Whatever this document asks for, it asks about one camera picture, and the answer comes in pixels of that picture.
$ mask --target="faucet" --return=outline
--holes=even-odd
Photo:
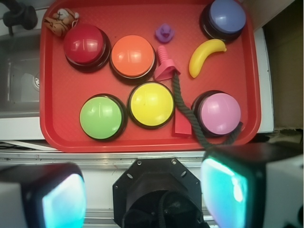
[[[18,3],[16,0],[0,0],[9,12],[4,13],[3,23],[9,28],[9,34],[13,35],[12,26],[21,25],[26,30],[33,29],[38,22],[36,11],[32,6],[26,6],[23,3]]]

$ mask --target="brown plush toy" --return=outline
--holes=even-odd
[[[79,14],[68,8],[59,9],[53,18],[46,17],[43,23],[56,36],[63,37],[79,19]]]

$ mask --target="sink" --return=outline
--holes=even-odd
[[[0,37],[0,118],[39,116],[40,29]]]

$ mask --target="yellow banana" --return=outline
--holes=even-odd
[[[206,58],[218,51],[226,51],[226,46],[220,39],[210,39],[198,46],[193,52],[189,62],[189,73],[193,78],[196,78],[206,60]]]

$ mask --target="plastic tray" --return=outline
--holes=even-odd
[[[199,27],[200,13],[210,0],[59,0],[46,12],[50,16],[59,8],[71,8],[80,14],[79,23],[93,24],[109,37],[111,45],[126,35],[146,38],[156,48],[161,45],[154,31],[168,23],[174,30],[173,40],[166,44],[169,57],[181,71],[180,85],[186,103],[208,90],[221,90],[239,102],[242,132],[235,144],[249,142],[260,126],[260,96],[257,57],[251,21],[242,35],[227,44],[227,52],[214,53],[193,79],[188,72],[190,57],[198,45],[207,40]],[[195,136],[172,136],[172,119],[163,128],[145,130],[130,119],[124,133],[115,141],[99,142],[81,129],[79,113],[85,101],[100,93],[113,94],[124,104],[134,86],[119,82],[109,65],[85,74],[73,69],[63,51],[63,40],[45,26],[41,30],[40,47],[40,118],[45,139],[64,152],[139,152],[189,151],[201,146]],[[171,89],[171,80],[161,81]],[[224,137],[210,139],[220,143]]]

